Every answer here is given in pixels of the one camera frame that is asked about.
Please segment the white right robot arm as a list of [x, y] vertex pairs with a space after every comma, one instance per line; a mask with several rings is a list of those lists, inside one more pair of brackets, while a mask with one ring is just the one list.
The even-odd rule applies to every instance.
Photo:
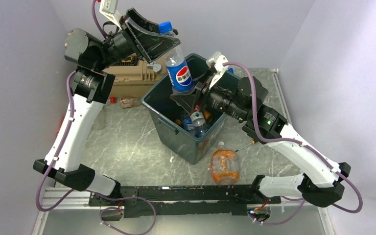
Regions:
[[214, 77], [215, 73], [207, 70], [192, 91], [170, 97], [188, 112], [208, 109], [238, 120], [249, 137], [280, 152], [301, 170], [287, 177], [258, 175], [250, 190], [251, 199], [262, 203], [276, 196], [299, 197], [321, 208], [336, 206], [351, 166], [319, 153], [283, 115], [265, 105], [268, 91], [255, 77], [248, 74], [228, 88], [212, 84]]

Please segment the clear bottle light blue label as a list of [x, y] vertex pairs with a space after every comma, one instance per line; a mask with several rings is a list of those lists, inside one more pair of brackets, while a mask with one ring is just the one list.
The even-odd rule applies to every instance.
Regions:
[[202, 126], [195, 126], [194, 129], [195, 129], [195, 137], [201, 138], [206, 134], [208, 128], [206, 125], [202, 125]]

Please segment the clear Pepsi bottle blue label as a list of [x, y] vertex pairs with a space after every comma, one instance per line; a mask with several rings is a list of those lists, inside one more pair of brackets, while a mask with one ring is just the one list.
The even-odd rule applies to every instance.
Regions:
[[164, 62], [173, 93], [187, 92], [194, 83], [181, 46], [176, 46], [164, 55]]

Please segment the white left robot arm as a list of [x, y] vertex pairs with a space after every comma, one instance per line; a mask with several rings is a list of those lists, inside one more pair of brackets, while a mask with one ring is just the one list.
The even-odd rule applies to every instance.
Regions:
[[71, 30], [65, 40], [65, 59], [76, 69], [67, 78], [67, 113], [49, 153], [36, 160], [33, 169], [71, 189], [101, 194], [106, 204], [116, 205], [121, 199], [120, 183], [81, 163], [91, 127], [115, 80], [105, 70], [131, 55], [154, 62], [179, 44], [176, 29], [166, 32], [164, 23], [153, 23], [135, 9], [119, 17], [117, 31], [105, 40], [80, 28]]

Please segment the Pepsi bottle blue cap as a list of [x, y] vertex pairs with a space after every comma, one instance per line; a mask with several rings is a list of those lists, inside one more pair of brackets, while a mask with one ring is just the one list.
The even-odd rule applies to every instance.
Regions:
[[192, 135], [195, 135], [195, 129], [193, 127], [191, 118], [188, 114], [181, 114], [183, 128]]

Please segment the large orange bottle front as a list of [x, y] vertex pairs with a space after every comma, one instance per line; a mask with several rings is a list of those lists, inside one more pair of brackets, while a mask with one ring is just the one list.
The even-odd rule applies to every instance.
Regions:
[[239, 180], [237, 155], [222, 141], [217, 144], [210, 166], [212, 179], [217, 185], [233, 185]]

